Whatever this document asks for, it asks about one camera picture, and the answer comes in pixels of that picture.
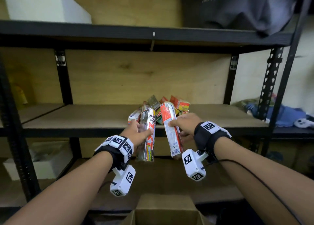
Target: barcode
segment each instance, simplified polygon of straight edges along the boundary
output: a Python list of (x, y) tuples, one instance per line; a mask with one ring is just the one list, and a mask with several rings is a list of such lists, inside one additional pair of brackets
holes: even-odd
[(180, 154), (180, 150), (179, 149), (175, 149), (171, 152), (171, 155), (177, 155), (177, 154)]

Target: white styrofoam box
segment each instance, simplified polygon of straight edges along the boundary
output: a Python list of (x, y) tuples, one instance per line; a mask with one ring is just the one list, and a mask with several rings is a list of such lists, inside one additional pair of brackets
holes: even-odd
[(10, 19), (91, 24), (90, 14), (74, 0), (5, 0)]
[[(73, 154), (68, 141), (35, 142), (30, 149), (36, 152), (33, 165), (38, 179), (55, 179), (70, 163)], [(3, 162), (12, 180), (19, 180), (13, 159)]]

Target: black cable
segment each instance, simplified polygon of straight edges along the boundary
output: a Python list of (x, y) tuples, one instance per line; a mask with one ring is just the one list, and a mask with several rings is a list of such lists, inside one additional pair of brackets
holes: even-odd
[(104, 185), (106, 185), (106, 184), (108, 184), (108, 183), (112, 183), (113, 185), (116, 185), (116, 184), (117, 184), (117, 183), (115, 183), (115, 182), (113, 182), (113, 181), (106, 181), (106, 182), (104, 182), (104, 183), (101, 185), (101, 187), (100, 187), (99, 190), (98, 190), (98, 193), (99, 193), (99, 191), (101, 190), (101, 188), (104, 187)]
[(264, 182), (262, 181), (259, 177), (257, 177), (257, 175), (255, 175), (252, 171), (250, 171), (248, 168), (246, 168), (244, 165), (242, 165), (241, 163), (234, 161), (234, 160), (230, 160), (230, 159), (222, 159), (222, 160), (216, 160), (213, 162), (208, 163), (206, 166), (218, 163), (218, 162), (224, 162), (224, 161), (229, 161), (229, 162), (233, 162), (235, 164), (238, 164), (239, 166), (241, 166), (242, 168), (244, 168), (245, 170), (247, 170), (251, 175), (253, 175), (259, 182), (261, 182), (279, 201), (280, 203), (282, 203), (282, 205), (291, 213), (291, 215), (298, 221), (299, 224), (301, 225), (305, 225), (301, 219), (298, 218), (298, 216), (288, 207), (288, 205), (286, 205), (286, 203), (284, 201), (282, 201), (282, 199)]

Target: person's right hand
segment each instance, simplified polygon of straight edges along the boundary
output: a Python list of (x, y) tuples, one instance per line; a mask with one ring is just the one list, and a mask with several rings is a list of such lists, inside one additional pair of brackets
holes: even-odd
[(180, 132), (182, 143), (193, 139), (194, 130), (202, 120), (195, 113), (187, 113), (178, 116), (176, 120), (171, 120), (169, 126), (178, 126), (182, 129)]

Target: blue object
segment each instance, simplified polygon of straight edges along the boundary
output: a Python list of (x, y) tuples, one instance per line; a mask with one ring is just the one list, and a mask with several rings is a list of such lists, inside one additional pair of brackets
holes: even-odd
[[(247, 104), (246, 109), (250, 110), (253, 116), (256, 116), (257, 105), (252, 104), (252, 103)], [(266, 118), (270, 119), (272, 113), (273, 113), (273, 107), (271, 106), (268, 109)], [(278, 116), (277, 116), (276, 126), (277, 127), (291, 127), (293, 126), (293, 123), (300, 118), (306, 118), (306, 113), (301, 108), (291, 108), (288, 106), (281, 105)]]

